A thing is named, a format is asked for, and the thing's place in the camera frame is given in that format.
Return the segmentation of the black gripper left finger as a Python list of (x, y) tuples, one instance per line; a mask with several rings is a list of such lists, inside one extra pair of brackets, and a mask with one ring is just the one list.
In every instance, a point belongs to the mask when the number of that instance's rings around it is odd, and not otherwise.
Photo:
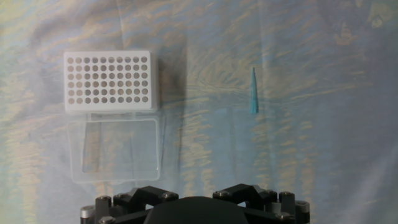
[(179, 195), (156, 187), (133, 188), (114, 196), (102, 195), (93, 205), (80, 208), (81, 224), (144, 223), (150, 210), (165, 202), (178, 200)]

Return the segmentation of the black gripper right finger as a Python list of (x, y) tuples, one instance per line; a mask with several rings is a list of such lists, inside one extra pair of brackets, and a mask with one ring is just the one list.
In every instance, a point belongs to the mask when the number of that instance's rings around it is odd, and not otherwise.
[(247, 223), (310, 224), (310, 204), (289, 191), (238, 184), (214, 192), (212, 198), (234, 204)]

